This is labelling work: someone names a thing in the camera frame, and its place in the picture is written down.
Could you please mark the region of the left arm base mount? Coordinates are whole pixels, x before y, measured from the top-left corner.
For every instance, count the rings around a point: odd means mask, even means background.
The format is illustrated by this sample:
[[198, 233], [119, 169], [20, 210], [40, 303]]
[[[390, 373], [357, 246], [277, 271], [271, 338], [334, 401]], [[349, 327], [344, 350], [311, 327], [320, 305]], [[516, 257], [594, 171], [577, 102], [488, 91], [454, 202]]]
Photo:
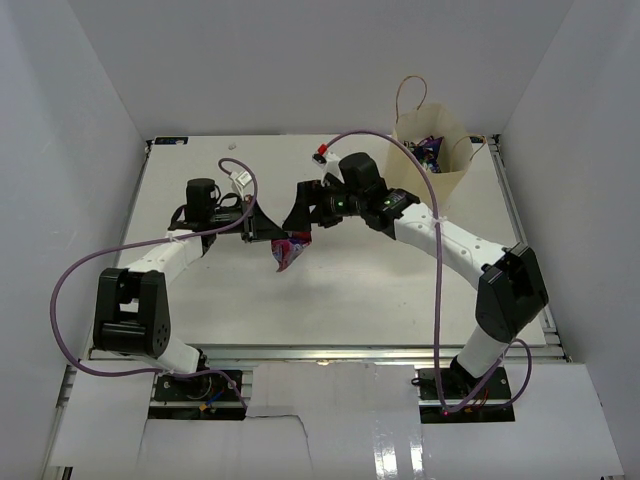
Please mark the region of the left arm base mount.
[[189, 379], [160, 376], [152, 390], [148, 417], [155, 420], [242, 421], [244, 373], [225, 369], [226, 377], [209, 373]]

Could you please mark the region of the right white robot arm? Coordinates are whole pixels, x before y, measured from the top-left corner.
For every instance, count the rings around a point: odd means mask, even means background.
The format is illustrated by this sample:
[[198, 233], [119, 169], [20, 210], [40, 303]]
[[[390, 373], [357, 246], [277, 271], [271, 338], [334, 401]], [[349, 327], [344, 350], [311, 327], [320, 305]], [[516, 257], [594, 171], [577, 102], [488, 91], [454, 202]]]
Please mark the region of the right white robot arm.
[[533, 249], [502, 246], [435, 218], [416, 195], [388, 187], [364, 152], [344, 158], [316, 153], [312, 159], [322, 176], [298, 183], [284, 229], [308, 232], [358, 216], [370, 229], [433, 256], [464, 278], [476, 291], [477, 326], [450, 364], [451, 384], [459, 396], [477, 397], [488, 385], [486, 373], [549, 302]]

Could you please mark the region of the large blue purple snack bag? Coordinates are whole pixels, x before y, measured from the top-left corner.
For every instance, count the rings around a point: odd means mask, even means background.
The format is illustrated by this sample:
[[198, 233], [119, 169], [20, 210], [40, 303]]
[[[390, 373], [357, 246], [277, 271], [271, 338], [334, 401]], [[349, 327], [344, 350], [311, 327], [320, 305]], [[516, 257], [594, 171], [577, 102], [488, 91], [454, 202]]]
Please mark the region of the large blue purple snack bag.
[[417, 143], [409, 142], [408, 149], [426, 170], [440, 173], [439, 154], [443, 141], [443, 137], [429, 136]]

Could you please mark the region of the purple white snack pouch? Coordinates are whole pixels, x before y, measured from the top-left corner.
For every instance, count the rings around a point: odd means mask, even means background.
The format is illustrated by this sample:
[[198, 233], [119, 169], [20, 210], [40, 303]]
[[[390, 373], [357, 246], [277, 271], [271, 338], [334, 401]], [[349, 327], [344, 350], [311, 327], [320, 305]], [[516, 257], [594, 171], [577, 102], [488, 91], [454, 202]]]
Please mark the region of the purple white snack pouch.
[[283, 272], [312, 243], [310, 232], [292, 232], [284, 239], [271, 241], [271, 253], [278, 264], [277, 271]]

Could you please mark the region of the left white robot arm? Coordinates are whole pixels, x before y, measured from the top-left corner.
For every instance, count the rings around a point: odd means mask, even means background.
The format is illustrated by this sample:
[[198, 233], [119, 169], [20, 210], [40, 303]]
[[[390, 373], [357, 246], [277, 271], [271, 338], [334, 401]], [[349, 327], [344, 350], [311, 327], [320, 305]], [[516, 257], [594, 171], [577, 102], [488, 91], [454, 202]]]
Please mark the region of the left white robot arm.
[[177, 387], [191, 399], [209, 392], [212, 377], [201, 368], [203, 354], [172, 333], [168, 287], [209, 251], [217, 230], [247, 243], [287, 237], [252, 195], [222, 196], [214, 180], [192, 179], [186, 203], [171, 217], [169, 241], [124, 268], [104, 270], [98, 281], [93, 346], [177, 373]]

